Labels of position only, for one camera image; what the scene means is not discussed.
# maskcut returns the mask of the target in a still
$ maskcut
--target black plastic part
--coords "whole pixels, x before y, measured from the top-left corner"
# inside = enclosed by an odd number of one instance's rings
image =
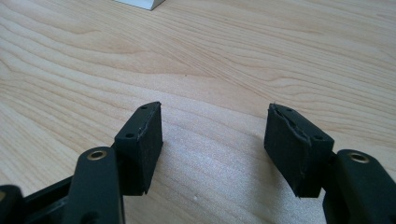
[[[122,194],[149,190],[162,145],[161,104],[142,105],[111,148],[93,148],[80,156],[75,176],[24,199],[18,187],[0,186],[0,223],[123,223]],[[106,159],[85,160],[87,153],[101,149]]]
[[[113,148],[97,147],[79,156],[68,197],[63,224],[124,223]]]
[[[317,198],[334,140],[297,111],[270,104],[264,148],[298,197]]]
[[[123,195],[148,193],[163,146],[161,103],[140,106],[115,137]]]
[[[24,217],[24,200],[20,188],[0,186],[0,223],[20,223]]]
[[[25,198],[27,212],[24,223],[61,223],[72,176]]]
[[[328,223],[396,223],[396,184],[374,157],[340,150],[333,171],[341,197],[323,203]],[[332,189],[326,188],[326,197],[334,196]],[[346,211],[340,211],[342,203]],[[335,216],[332,211],[344,214]]]

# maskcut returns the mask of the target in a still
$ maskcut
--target brass grommet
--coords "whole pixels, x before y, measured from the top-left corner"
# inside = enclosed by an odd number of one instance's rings
[[[88,155],[88,160],[90,161],[99,161],[107,155],[107,152],[104,150],[96,150]]]
[[[356,162],[360,162],[360,163],[370,162],[370,160],[366,156],[361,155],[360,153],[351,152],[348,154],[348,156],[350,159],[352,159],[353,161],[356,161]]]

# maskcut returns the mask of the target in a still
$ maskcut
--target small hole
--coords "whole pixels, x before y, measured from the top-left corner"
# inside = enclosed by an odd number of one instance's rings
[[[106,155],[107,155],[107,152],[105,152],[103,150],[97,150],[97,151],[90,153],[90,155],[88,155],[88,160],[98,161],[98,160],[104,158]]]
[[[134,137],[134,133],[127,133],[127,134],[125,135],[125,137],[127,137],[127,138],[133,138],[133,137]]]
[[[357,161],[357,162],[361,162],[361,163],[367,163],[370,161],[367,157],[365,157],[359,153],[349,153],[349,157],[353,161]]]
[[[103,152],[101,152],[101,151],[93,152],[91,154],[91,157],[94,158],[94,159],[98,159],[101,156],[103,156]]]
[[[323,140],[323,137],[320,136],[320,135],[315,135],[314,138],[315,138],[316,140]]]

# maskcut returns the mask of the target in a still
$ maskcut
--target wood grain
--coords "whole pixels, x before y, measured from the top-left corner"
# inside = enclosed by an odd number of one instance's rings
[[[396,179],[396,2],[0,1],[0,185],[24,195],[163,103],[163,153],[128,223],[324,223],[265,153],[269,103],[295,108]]]

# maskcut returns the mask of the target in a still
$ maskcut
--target wooden table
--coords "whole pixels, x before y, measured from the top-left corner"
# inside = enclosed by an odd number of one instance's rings
[[[0,2],[0,185],[24,195],[163,103],[163,152],[128,223],[324,223],[263,148],[267,107],[298,110],[396,179],[396,2]]]

